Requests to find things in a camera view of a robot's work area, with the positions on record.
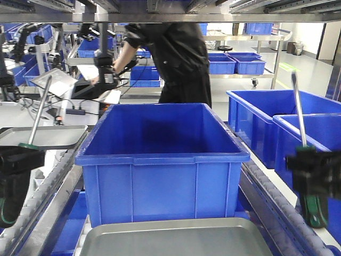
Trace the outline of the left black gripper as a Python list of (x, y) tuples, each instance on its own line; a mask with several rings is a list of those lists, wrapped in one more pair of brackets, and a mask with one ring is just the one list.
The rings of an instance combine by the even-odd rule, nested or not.
[(29, 183), (31, 171), (45, 164), (45, 151), (19, 146), (1, 146), (1, 184)]

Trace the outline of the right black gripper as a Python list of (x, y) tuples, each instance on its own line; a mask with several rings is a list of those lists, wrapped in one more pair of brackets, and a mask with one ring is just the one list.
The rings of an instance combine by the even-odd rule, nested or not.
[(296, 192), (340, 198), (340, 151), (299, 150), (286, 157), (286, 166)]

